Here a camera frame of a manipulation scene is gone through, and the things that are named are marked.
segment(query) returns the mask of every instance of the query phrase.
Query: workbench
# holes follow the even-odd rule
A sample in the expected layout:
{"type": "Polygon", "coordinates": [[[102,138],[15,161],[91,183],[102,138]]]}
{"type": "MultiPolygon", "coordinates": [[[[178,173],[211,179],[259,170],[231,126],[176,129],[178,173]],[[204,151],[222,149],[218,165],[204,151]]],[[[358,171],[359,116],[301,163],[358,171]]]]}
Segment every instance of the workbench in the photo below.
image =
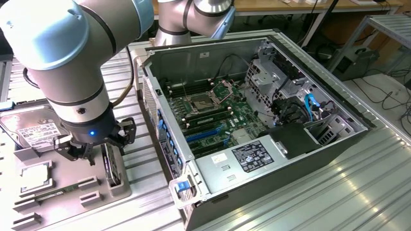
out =
{"type": "MultiPolygon", "coordinates": [[[[366,12],[366,11],[389,11],[387,14],[395,14],[399,7],[403,3],[399,0],[387,0],[390,6],[386,6],[386,3],[382,3],[382,7],[379,4],[375,5],[358,5],[351,0],[339,0],[333,12],[366,12]]],[[[306,46],[313,38],[314,32],[321,24],[321,21],[325,18],[327,9],[333,3],[333,0],[329,0],[327,3],[318,4],[313,11],[314,5],[307,3],[297,3],[291,1],[289,4],[282,2],[281,0],[235,0],[237,7],[237,16],[247,16],[245,23],[249,23],[250,16],[255,15],[277,15],[277,14],[306,14],[318,13],[318,17],[313,24],[311,30],[309,31],[307,37],[303,42],[303,46],[306,46]]],[[[155,19],[159,19],[159,3],[154,0],[154,13],[155,19]]]]}
{"type": "MultiPolygon", "coordinates": [[[[226,230],[410,230],[411,228],[411,149],[410,138],[382,117],[353,91],[327,72],[302,48],[273,30],[231,33],[227,39],[245,36],[275,36],[307,64],[323,81],[346,98],[377,125],[367,137],[326,167],[297,180],[271,194],[245,205],[198,231],[226,230]]],[[[200,36],[194,42],[210,40],[200,36]]],[[[150,47],[150,42],[132,43],[131,50],[150,47]]],[[[23,65],[15,59],[0,65],[4,96],[0,101],[40,99],[40,90],[23,79],[23,65]]],[[[122,51],[102,67],[110,99],[115,100],[130,81],[130,65],[122,51]]],[[[180,213],[174,206],[168,183],[148,136],[146,121],[132,90],[115,108],[115,116],[134,117],[138,124],[136,142],[126,147],[123,157],[132,195],[44,230],[139,230],[182,231],[180,213]]],[[[0,134],[0,188],[7,180],[7,163],[15,148],[0,134]]],[[[0,191],[0,230],[8,230],[14,216],[10,197],[0,191]]]]}

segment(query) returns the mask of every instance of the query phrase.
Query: circuit board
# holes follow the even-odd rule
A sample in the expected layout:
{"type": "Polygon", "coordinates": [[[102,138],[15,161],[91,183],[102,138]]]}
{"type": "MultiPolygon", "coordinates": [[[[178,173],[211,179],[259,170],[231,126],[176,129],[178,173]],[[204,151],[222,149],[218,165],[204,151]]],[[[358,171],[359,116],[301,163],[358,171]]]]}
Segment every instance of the circuit board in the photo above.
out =
{"type": "Polygon", "coordinates": [[[168,102],[196,158],[254,140],[267,129],[239,86],[226,80],[211,91],[168,102]]]}

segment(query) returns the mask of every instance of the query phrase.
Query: robotic arm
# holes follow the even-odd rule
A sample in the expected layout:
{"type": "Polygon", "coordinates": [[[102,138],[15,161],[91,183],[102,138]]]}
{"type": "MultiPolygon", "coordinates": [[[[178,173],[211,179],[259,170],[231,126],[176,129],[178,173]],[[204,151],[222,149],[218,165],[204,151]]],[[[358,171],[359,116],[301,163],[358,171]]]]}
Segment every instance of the robotic arm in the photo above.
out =
{"type": "MultiPolygon", "coordinates": [[[[132,118],[115,120],[119,102],[110,102],[100,67],[148,30],[155,14],[152,0],[76,2],[10,0],[0,27],[71,132],[55,138],[55,150],[94,164],[92,147],[108,142],[123,148],[136,132],[132,118]]],[[[159,0],[159,8],[158,45],[190,42],[188,30],[223,38],[234,20],[233,0],[159,0]]]]}

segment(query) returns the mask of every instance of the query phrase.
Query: screw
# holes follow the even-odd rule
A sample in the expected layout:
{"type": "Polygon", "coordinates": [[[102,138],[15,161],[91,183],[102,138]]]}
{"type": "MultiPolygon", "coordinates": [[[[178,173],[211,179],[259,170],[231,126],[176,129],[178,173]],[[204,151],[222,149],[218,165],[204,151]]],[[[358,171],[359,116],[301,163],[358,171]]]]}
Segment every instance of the screw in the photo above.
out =
{"type": "Polygon", "coordinates": [[[78,109],[78,113],[79,113],[80,115],[83,115],[83,114],[86,113],[86,108],[79,108],[79,109],[78,109]]]}

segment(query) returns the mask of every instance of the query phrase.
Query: power supply label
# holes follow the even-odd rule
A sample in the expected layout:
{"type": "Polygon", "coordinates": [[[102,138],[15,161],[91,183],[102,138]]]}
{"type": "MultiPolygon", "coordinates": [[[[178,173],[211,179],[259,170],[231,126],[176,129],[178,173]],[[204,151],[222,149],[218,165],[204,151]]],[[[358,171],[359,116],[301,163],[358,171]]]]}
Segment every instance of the power supply label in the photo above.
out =
{"type": "Polygon", "coordinates": [[[30,146],[35,149],[52,146],[52,138],[60,135],[60,131],[55,123],[19,129],[18,133],[24,138],[30,146]]]}
{"type": "Polygon", "coordinates": [[[233,150],[245,172],[253,172],[274,162],[261,141],[233,150]]]}

